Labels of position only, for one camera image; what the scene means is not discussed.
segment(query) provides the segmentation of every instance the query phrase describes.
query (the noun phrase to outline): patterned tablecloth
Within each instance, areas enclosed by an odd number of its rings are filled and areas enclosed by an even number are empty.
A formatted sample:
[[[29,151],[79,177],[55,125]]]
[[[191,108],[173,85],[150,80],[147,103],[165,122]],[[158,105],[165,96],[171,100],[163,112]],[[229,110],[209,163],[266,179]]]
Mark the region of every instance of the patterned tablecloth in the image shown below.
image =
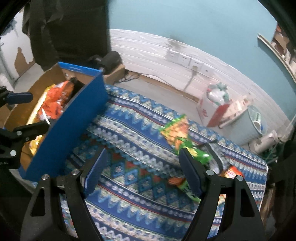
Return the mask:
[[[105,240],[181,240],[198,203],[175,186],[169,176],[183,177],[178,158],[159,128],[180,114],[137,93],[106,85],[109,102],[90,124],[67,160],[77,168],[103,145],[108,164],[95,192],[87,198],[90,213]],[[243,174],[260,208],[267,165],[258,156],[211,129],[189,120],[189,135],[197,144],[217,139],[215,151]],[[64,218],[75,235],[66,200]],[[224,203],[217,207],[209,237],[216,235]]]

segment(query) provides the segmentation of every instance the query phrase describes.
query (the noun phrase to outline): cardboard box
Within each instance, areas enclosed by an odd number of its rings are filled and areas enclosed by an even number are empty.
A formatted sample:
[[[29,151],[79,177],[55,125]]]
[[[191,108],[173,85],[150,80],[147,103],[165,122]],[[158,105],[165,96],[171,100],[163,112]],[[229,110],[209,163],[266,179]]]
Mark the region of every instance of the cardboard box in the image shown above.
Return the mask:
[[[221,121],[223,115],[227,111],[229,104],[216,105],[211,102],[206,93],[198,102],[197,111],[202,121],[202,124],[206,127],[215,127]]]

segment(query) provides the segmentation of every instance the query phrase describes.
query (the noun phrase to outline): bolt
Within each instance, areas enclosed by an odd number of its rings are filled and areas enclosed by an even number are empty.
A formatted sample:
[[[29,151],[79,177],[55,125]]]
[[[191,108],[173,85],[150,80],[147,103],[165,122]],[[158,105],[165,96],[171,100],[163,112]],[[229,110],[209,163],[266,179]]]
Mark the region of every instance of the bolt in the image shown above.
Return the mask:
[[[16,154],[17,154],[17,152],[16,152],[15,150],[12,150],[12,151],[10,152],[10,155],[11,155],[11,156],[16,156]]]
[[[207,170],[206,171],[206,174],[209,175],[209,176],[213,176],[214,175],[214,172],[212,170]]]
[[[49,175],[48,174],[44,174],[42,177],[41,177],[41,179],[44,181],[44,180],[46,180],[47,178],[49,178]]]
[[[72,175],[77,175],[79,174],[79,170],[78,169],[74,169],[73,171],[71,171]]]
[[[242,181],[244,178],[241,175],[237,175],[237,180]]]

